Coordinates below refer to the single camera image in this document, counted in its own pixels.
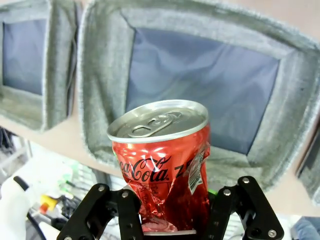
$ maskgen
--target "crushed soda can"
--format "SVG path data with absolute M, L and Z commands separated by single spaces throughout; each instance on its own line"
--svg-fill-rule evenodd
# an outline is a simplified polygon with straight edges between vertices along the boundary
M 135 108 L 107 130 L 125 181 L 141 200 L 144 232 L 201 232 L 209 217 L 208 110 L 188 100 Z

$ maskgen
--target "gray cushion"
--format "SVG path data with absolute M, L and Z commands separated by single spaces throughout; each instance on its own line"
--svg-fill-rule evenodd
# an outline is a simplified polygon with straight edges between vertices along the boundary
M 295 29 L 210 0 L 93 0 L 82 24 L 79 114 L 97 161 L 118 167 L 112 121 L 171 98 L 210 111 L 209 186 L 251 175 L 268 190 L 302 151 L 320 109 L 320 52 Z
M 77 5 L 25 0 L 0 6 L 0 114 L 32 130 L 65 120 L 72 108 Z

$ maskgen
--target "gray fabric border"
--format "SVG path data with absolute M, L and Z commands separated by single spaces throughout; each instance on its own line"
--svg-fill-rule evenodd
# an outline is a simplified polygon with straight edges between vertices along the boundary
M 232 21 L 239 26 L 230 27 Z M 214 35 L 205 23 L 210 26 L 215 23 L 220 30 L 230 30 L 226 35 L 219 34 L 222 31 Z M 99 162 L 113 166 L 118 164 L 111 143 L 101 131 L 106 131 L 114 119 L 125 113 L 127 73 L 135 27 L 189 33 L 281 59 L 269 105 L 248 156 L 212 147 L 207 161 L 209 184 L 232 185 L 238 177 L 252 175 L 265 190 L 273 187 L 302 150 L 320 110 L 318 43 L 277 21 L 221 3 L 92 1 L 84 13 L 80 33 L 79 114 L 86 150 Z M 243 38 L 230 40 L 230 36 L 239 33 Z M 289 80 L 295 83 L 294 86 L 287 84 Z
M 69 83 L 67 87 L 67 116 L 71 116 L 74 107 L 74 95 L 76 87 L 76 66 L 77 66 L 77 42 L 79 37 L 78 26 L 81 23 L 81 17 L 83 14 L 83 7 L 81 2 L 75 3 L 75 19 L 76 19 L 76 33 L 75 38 L 72 41 L 72 53 L 71 53 L 71 63 L 69 71 Z
M 46 19 L 42 97 L 1 84 L 5 93 L 0 99 L 0 114 L 42 132 L 67 118 L 68 88 L 72 86 L 71 73 L 75 68 L 71 54 L 77 29 L 76 3 L 72 0 L 25 0 L 0 6 L 2 22 L 36 19 Z
M 297 176 L 304 184 L 307 193 L 316 206 L 320 206 L 320 128 L 318 128 L 313 142 L 306 154 Z
M 4 26 L 2 22 L 0 21 L 0 98 L 3 96 L 3 45 L 4 45 Z

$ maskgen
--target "metal screw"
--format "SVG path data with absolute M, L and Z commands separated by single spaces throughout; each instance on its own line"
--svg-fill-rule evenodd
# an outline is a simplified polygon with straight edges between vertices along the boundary
M 250 181 L 249 181 L 249 179 L 248 179 L 247 177 L 244 177 L 244 178 L 242 179 L 242 181 L 243 181 L 245 184 L 250 183 Z
M 125 191 L 125 192 L 122 193 L 122 197 L 123 197 L 123 198 L 126 198 L 126 197 L 128 197 L 128 196 L 129 196 L 129 193 L 128 193 L 127 191 Z
M 223 191 L 223 194 L 226 196 L 230 196 L 231 195 L 231 191 L 229 189 L 226 189 Z
M 277 236 L 277 232 L 275 230 L 270 230 L 268 232 L 268 235 L 269 235 L 270 238 L 274 238 L 274 237 Z
M 98 190 L 99 190 L 99 192 L 102 192 L 103 190 L 105 190 L 105 187 L 104 187 L 104 186 L 100 186 L 100 187 L 98 188 Z

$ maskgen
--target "cluttered table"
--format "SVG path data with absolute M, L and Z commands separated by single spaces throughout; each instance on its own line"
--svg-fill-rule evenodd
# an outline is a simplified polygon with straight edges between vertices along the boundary
M 320 40 L 320 1 L 318 0 L 221 0 L 220 2 L 229 2 L 250 8 L 294 26 L 312 38 Z M 34 132 L 1 116 L 0 126 L 93 169 L 119 177 L 122 176 L 120 169 L 96 162 L 85 151 L 77 107 L 77 93 L 75 93 L 71 117 L 45 133 Z M 310 141 L 312 137 L 313 133 L 311 132 L 309 135 Z M 305 151 L 307 151 L 309 144 L 310 142 L 306 142 Z M 297 156 L 296 161 L 282 177 L 276 188 L 266 194 L 276 213 L 320 217 L 320 207 L 313 206 L 302 183 L 295 176 L 304 155 L 305 152 L 302 152 Z

